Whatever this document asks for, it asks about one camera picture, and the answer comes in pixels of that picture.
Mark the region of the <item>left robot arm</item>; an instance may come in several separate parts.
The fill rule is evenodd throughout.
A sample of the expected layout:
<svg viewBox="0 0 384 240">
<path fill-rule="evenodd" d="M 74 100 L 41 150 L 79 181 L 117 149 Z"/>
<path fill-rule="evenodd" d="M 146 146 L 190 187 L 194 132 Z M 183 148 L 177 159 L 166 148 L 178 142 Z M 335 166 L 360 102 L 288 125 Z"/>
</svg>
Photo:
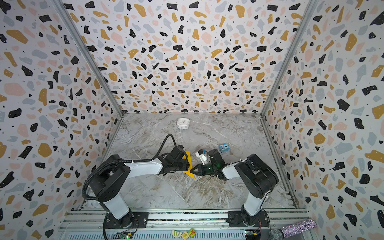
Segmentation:
<svg viewBox="0 0 384 240">
<path fill-rule="evenodd" d="M 127 179 L 186 172 L 189 167 L 188 154 L 182 145 L 152 159 L 124 160 L 119 155 L 112 155 L 89 175 L 82 195 L 84 199 L 99 202 L 115 220 L 130 219 L 132 211 L 120 193 Z"/>
</svg>

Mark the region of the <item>aluminium rail frame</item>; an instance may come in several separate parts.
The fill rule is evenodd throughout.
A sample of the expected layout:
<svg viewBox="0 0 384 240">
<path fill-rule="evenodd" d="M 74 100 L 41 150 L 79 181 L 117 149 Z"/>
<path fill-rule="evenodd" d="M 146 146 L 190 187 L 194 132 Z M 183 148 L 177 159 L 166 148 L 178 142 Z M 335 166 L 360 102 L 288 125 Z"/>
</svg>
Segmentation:
<svg viewBox="0 0 384 240">
<path fill-rule="evenodd" d="M 152 209 L 145 229 L 106 229 L 104 211 L 71 211 L 59 228 L 58 240 L 181 240 L 172 236 L 172 230 L 197 234 L 189 240 L 267 240 L 271 229 L 280 229 L 309 220 L 303 209 L 264 209 L 269 227 L 231 228 L 226 222 L 228 212 L 238 209 Z"/>
</svg>

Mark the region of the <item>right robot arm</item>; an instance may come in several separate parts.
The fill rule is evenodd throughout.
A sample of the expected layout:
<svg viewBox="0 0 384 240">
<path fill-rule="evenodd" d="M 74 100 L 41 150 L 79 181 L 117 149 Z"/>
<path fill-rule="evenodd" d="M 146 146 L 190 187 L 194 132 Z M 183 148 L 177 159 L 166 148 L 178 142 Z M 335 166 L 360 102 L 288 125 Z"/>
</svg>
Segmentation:
<svg viewBox="0 0 384 240">
<path fill-rule="evenodd" d="M 268 194 L 279 183 L 277 174 L 257 155 L 251 154 L 244 160 L 227 164 L 221 150 L 199 151 L 198 156 L 207 160 L 196 165 L 190 173 L 202 177 L 217 177 L 228 181 L 241 178 L 248 190 L 248 197 L 240 211 L 230 211 L 227 223 L 230 227 L 253 227 L 262 223 L 262 206 Z"/>
</svg>

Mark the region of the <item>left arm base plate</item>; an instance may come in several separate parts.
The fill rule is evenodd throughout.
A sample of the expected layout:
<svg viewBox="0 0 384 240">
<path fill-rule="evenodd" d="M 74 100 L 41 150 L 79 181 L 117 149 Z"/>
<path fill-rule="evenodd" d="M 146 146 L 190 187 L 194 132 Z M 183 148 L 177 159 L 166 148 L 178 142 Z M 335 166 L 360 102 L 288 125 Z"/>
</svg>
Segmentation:
<svg viewBox="0 0 384 240">
<path fill-rule="evenodd" d="M 108 213 L 104 225 L 106 229 L 145 229 L 148 219 L 149 212 L 128 212 L 119 220 Z"/>
</svg>

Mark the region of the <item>yellow square paper sheet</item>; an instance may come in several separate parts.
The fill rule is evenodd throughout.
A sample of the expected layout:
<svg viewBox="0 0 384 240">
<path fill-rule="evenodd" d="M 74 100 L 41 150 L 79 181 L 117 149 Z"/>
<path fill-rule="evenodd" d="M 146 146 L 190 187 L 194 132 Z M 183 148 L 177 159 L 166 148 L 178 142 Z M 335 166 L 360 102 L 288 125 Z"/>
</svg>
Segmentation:
<svg viewBox="0 0 384 240">
<path fill-rule="evenodd" d="M 188 168 L 188 170 L 185 171 L 184 173 L 185 173 L 186 175 L 188 175 L 189 177 L 191 177 L 192 179 L 195 179 L 195 175 L 191 173 L 191 170 L 192 170 L 192 168 L 193 168 L 192 158 L 191 158 L 191 153 L 190 153 L 190 151 L 186 151 L 186 153 L 187 153 L 187 158 L 186 158 L 186 157 L 183 157 L 183 159 L 186 158 L 186 159 L 188 160 L 189 168 Z"/>
</svg>

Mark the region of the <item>glitter microphone right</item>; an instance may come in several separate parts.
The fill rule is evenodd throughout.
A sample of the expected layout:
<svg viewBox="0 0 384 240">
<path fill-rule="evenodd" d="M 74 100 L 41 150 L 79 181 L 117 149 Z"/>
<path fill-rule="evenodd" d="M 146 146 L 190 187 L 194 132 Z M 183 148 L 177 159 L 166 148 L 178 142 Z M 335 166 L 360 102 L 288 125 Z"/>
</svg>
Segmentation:
<svg viewBox="0 0 384 240">
<path fill-rule="evenodd" d="M 312 219 L 309 219 L 293 225 L 282 227 L 280 229 L 271 229 L 269 240 L 283 240 L 302 234 L 303 232 L 312 230 L 316 227 L 316 222 Z"/>
</svg>

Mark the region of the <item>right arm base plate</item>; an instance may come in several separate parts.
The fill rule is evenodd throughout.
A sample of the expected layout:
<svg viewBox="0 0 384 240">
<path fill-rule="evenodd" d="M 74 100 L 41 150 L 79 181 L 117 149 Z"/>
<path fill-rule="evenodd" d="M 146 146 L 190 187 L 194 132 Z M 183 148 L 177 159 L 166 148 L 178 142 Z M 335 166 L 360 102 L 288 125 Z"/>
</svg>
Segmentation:
<svg viewBox="0 0 384 240">
<path fill-rule="evenodd" d="M 231 228 L 249 227 L 269 227 L 269 217 L 267 212 L 260 211 L 255 216 L 250 216 L 245 211 L 230 211 L 226 222 Z"/>
</svg>

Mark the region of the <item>blue owl toy block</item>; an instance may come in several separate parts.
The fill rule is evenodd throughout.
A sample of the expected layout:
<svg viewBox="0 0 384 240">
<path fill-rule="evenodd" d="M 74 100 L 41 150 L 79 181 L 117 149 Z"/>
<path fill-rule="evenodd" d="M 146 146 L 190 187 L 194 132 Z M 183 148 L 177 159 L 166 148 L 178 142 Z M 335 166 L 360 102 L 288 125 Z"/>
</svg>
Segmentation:
<svg viewBox="0 0 384 240">
<path fill-rule="evenodd" d="M 230 150 L 230 145 L 227 143 L 221 144 L 221 145 L 219 145 L 219 149 L 222 152 L 227 152 Z"/>
</svg>

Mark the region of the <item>colourful stickers on rail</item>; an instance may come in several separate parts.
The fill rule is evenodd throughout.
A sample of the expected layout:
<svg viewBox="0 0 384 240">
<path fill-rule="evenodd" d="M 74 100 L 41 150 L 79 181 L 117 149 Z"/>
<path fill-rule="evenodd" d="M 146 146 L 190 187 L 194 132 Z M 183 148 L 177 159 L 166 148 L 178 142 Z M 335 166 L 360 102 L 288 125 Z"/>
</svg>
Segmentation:
<svg viewBox="0 0 384 240">
<path fill-rule="evenodd" d="M 172 230 L 172 236 L 177 239 L 182 239 L 182 240 L 188 240 L 192 239 L 195 237 L 197 232 L 195 229 L 191 228 L 189 231 L 178 231 L 178 230 Z"/>
</svg>

